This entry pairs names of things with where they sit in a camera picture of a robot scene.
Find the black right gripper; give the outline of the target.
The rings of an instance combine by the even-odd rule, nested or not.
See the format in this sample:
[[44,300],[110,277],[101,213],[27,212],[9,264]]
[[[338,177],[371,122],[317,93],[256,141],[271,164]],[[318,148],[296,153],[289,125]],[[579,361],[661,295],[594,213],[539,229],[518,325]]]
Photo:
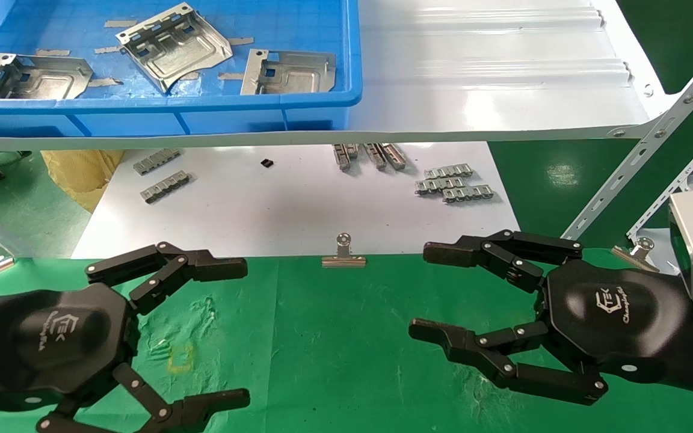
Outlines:
[[[439,345],[448,361],[476,368],[498,388],[575,405],[594,405],[608,391],[599,372],[638,383],[693,385],[686,339],[693,303],[681,280],[643,269],[567,262],[581,259],[582,252],[572,239],[511,230],[484,238],[464,235],[453,244],[426,243],[426,263],[480,266],[526,293],[541,290],[545,281],[545,323],[478,335],[414,318],[408,334]],[[534,262],[559,267],[545,280]],[[509,358],[544,344],[569,372]]]

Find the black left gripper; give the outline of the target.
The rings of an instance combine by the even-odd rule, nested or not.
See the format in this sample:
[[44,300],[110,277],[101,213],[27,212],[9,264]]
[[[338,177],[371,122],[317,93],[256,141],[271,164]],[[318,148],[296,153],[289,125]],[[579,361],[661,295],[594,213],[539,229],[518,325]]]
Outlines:
[[[38,432],[110,432],[74,417],[118,383],[149,412],[138,432],[203,432],[214,414],[250,405],[245,388],[167,403],[129,365],[140,338],[135,312],[148,315],[190,281],[244,278],[244,258],[159,243],[92,263],[85,273],[93,284],[82,290],[0,296],[0,411],[59,403]],[[110,288],[140,277],[146,281],[129,302]]]

